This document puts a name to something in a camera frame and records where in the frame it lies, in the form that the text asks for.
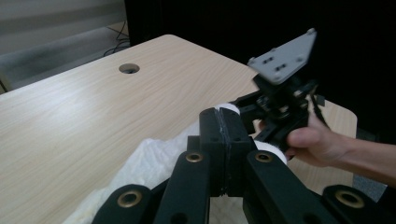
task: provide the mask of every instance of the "forearm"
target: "forearm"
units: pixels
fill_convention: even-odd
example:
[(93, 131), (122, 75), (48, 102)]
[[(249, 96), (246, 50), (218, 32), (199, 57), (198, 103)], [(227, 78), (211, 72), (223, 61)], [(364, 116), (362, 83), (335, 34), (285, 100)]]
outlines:
[(334, 165), (396, 188), (396, 146), (344, 137), (346, 153)]

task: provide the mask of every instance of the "wooden table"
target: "wooden table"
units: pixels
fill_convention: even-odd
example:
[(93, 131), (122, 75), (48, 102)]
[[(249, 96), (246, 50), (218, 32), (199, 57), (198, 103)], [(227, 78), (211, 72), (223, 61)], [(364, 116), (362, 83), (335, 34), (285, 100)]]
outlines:
[[(140, 70), (123, 74), (122, 64)], [(198, 114), (256, 89), (256, 74), (173, 35), (0, 95), (0, 223), (62, 223), (104, 188), (145, 138), (175, 137)], [(330, 102), (333, 130), (355, 136), (356, 116)], [(321, 192), (352, 174), (294, 160)]]

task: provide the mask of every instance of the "gray metal bracket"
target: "gray metal bracket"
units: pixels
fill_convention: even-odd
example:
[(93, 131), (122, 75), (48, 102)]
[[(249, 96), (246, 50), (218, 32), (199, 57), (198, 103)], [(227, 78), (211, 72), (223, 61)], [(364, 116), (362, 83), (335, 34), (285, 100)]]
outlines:
[(315, 29), (309, 29), (306, 34), (251, 58), (247, 65), (270, 83), (279, 85), (307, 63), (316, 36)]

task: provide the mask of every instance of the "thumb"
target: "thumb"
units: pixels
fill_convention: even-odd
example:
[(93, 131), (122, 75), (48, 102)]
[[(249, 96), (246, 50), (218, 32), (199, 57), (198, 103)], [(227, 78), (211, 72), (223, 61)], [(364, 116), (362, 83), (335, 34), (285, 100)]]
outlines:
[(319, 143), (319, 140), (319, 132), (309, 127), (291, 131), (287, 139), (290, 147), (312, 147)]

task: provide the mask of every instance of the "black backdrop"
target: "black backdrop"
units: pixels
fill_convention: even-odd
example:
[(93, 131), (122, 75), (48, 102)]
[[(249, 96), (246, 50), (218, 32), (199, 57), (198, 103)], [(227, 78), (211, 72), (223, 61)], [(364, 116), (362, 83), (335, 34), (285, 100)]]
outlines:
[(173, 34), (240, 63), (315, 28), (310, 61), (297, 76), (317, 79), (317, 93), (353, 111), (358, 127), (396, 133), (391, 0), (125, 0), (125, 6), (132, 45)]

